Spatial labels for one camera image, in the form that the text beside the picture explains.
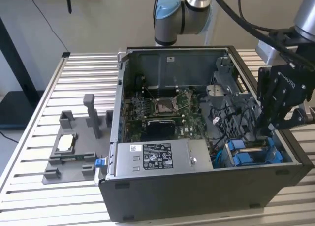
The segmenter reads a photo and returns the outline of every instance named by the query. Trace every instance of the aluminum table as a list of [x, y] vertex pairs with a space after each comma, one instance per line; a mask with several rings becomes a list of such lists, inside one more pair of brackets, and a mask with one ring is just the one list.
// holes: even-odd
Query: aluminum table
[[[239, 53], [257, 78], [258, 69], [265, 65], [264, 62], [254, 50], [239, 50]], [[69, 58], [61, 59], [0, 178], [0, 225], [115, 225], [109, 219], [94, 181], [44, 185], [41, 180], [59, 129], [61, 111], [72, 110], [75, 117], [87, 116], [87, 108], [83, 105], [85, 93], [94, 93], [94, 104], [99, 114], [113, 109], [117, 74], [115, 53], [71, 54]], [[295, 128], [292, 132], [315, 164], [315, 125]], [[282, 189], [264, 209], [151, 220], [128, 225], [194, 224], [315, 225], [315, 170], [312, 169], [297, 186]]]

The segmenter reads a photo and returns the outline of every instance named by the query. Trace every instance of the black cable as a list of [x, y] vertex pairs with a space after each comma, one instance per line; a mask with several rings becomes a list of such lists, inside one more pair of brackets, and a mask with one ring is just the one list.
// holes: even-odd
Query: black cable
[[0, 131], [0, 134], [1, 134], [4, 138], [6, 138], [6, 139], [8, 139], [8, 140], [10, 140], [10, 141], [13, 141], [13, 142], [15, 142], [15, 143], [19, 143], [18, 141], [16, 141], [16, 140], [14, 140], [14, 139], [12, 139], [12, 138], [7, 137], [6, 135], [4, 135], [4, 134], [2, 133], [2, 131]]
[[59, 38], [59, 36], [55, 33], [55, 31], [53, 30], [52, 26], [50, 25], [50, 23], [48, 22], [47, 18], [45, 17], [45, 15], [43, 14], [43, 12], [39, 9], [39, 7], [37, 6], [37, 4], [35, 3], [34, 0], [31, 0], [33, 2], [33, 4], [36, 6], [36, 8], [38, 9], [38, 11], [40, 12], [40, 14], [43, 16], [43, 18], [45, 19], [45, 21], [47, 22], [47, 24], [49, 25], [51, 31], [55, 34], [55, 36], [58, 38], [58, 40], [61, 42], [61, 44], [64, 46], [64, 48], [66, 49], [67, 52], [69, 52], [69, 50], [67, 49], [67, 47], [64, 45], [63, 41]]
[[287, 56], [294, 62], [299, 62], [301, 65], [308, 66], [312, 71], [315, 70], [314, 64], [312, 64], [307, 59], [303, 58], [300, 55], [295, 54], [291, 50], [287, 49], [285, 46], [279, 44], [273, 38], [270, 38], [263, 33], [257, 31], [256, 29], [252, 28], [252, 26], [245, 21], [244, 19], [240, 18], [225, 2], [224, 0], [215, 0], [218, 5], [244, 30], [246, 30], [249, 34], [256, 37], [257, 39], [265, 42], [266, 44], [272, 46], [276, 50], [278, 50], [283, 56]]
[[157, 6], [158, 6], [158, 0], [154, 1], [154, 5], [153, 5], [153, 27], [155, 27], [156, 25], [156, 10], [157, 10]]
[[271, 32], [271, 31], [277, 30], [277, 29], [273, 29], [273, 28], [264, 28], [264, 27], [255, 25], [255, 24], [250, 23], [249, 21], [247, 21], [244, 18], [244, 15], [243, 15], [243, 12], [242, 12], [241, 0], [237, 0], [237, 1], [238, 1], [238, 11], [240, 13], [241, 18], [244, 19], [246, 22], [248, 22], [251, 25], [252, 28], [255, 28], [255, 29], [261, 30], [261, 31], [265, 31], [265, 32]]

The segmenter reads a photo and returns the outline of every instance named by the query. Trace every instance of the robotic arm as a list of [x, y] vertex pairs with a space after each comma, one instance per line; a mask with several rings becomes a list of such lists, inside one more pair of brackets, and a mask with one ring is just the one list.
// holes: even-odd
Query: robotic arm
[[[295, 26], [266, 36], [239, 17], [223, 0], [218, 5], [243, 29], [259, 39], [257, 53], [270, 67], [258, 71], [257, 129], [288, 129], [315, 123], [310, 101], [315, 88], [315, 0], [304, 0]], [[209, 22], [210, 0], [159, 0], [154, 9], [155, 41], [169, 46], [178, 34], [197, 34]], [[285, 119], [294, 108], [292, 117]]]
[[[304, 0], [295, 18], [295, 26], [274, 30], [265, 36], [240, 18], [223, 0], [215, 0], [243, 29], [259, 39], [258, 54], [269, 67], [258, 71], [257, 100], [261, 114], [256, 130], [288, 129], [315, 123], [310, 101], [315, 88], [315, 0]], [[295, 106], [292, 117], [285, 119]]]

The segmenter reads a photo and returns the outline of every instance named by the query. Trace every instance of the blue latch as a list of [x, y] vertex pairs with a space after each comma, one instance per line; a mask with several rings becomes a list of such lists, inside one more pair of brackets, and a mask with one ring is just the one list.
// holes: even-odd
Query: blue latch
[[96, 159], [95, 161], [96, 168], [102, 168], [104, 166], [105, 166], [105, 159]]

